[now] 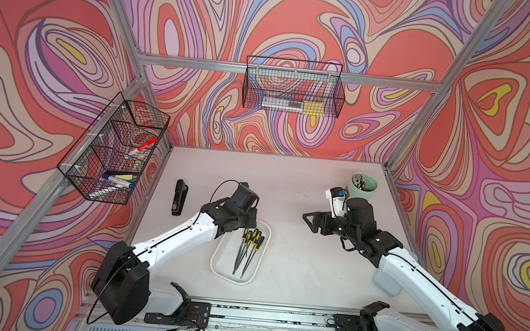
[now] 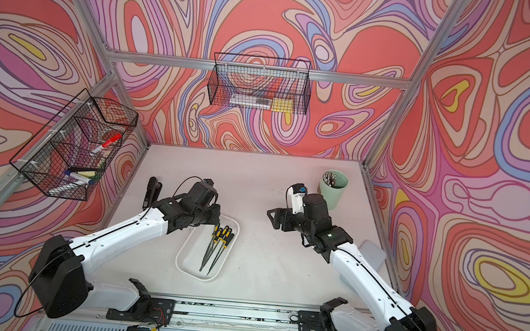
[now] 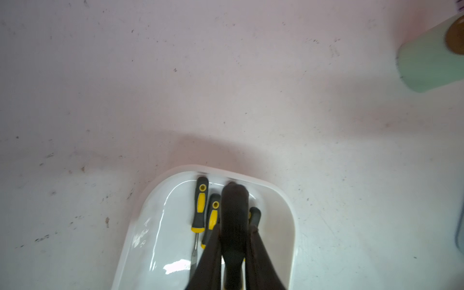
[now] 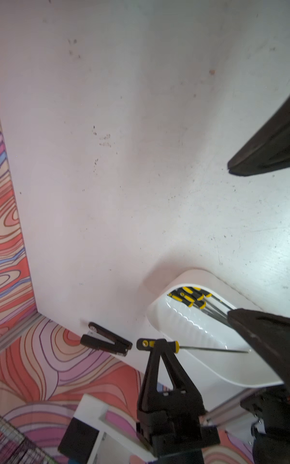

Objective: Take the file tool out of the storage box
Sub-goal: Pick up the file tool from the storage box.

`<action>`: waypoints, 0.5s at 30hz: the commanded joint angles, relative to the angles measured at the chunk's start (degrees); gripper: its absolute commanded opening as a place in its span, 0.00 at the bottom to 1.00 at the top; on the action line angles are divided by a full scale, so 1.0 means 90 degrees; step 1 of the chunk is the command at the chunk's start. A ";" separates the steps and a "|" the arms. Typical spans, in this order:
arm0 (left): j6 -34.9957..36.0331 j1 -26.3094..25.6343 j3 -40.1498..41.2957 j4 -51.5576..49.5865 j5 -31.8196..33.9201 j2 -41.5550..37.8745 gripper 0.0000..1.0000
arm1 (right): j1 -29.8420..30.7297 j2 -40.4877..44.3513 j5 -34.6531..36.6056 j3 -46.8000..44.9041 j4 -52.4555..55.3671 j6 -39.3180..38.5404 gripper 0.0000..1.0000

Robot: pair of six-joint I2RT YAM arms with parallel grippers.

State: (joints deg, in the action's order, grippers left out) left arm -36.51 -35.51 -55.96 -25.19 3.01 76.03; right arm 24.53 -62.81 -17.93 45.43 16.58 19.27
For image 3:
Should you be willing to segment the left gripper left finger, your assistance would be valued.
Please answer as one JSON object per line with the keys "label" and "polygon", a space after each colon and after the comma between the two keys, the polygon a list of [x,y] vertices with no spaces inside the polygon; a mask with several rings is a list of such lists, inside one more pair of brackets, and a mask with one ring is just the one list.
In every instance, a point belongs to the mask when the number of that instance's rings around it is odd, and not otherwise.
{"label": "left gripper left finger", "polygon": [[186,290],[221,290],[221,239],[216,224]]}

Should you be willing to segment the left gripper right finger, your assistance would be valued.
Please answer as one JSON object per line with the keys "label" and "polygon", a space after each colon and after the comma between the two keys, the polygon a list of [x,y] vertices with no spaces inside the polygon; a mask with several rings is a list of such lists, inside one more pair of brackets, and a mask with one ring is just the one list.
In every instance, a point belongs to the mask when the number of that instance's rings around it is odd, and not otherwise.
{"label": "left gripper right finger", "polygon": [[255,225],[249,226],[246,239],[245,284],[247,290],[286,289],[273,267]]}

